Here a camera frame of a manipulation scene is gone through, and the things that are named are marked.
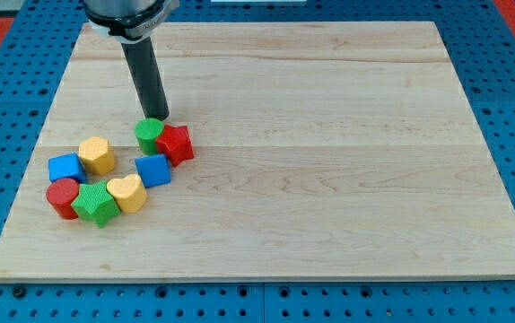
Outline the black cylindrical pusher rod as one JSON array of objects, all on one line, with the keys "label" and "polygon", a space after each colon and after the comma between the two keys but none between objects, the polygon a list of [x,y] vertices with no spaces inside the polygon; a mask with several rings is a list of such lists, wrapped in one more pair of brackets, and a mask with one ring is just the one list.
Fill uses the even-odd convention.
[{"label": "black cylindrical pusher rod", "polygon": [[160,69],[150,38],[134,44],[122,44],[137,97],[146,118],[165,120],[169,114]]}]

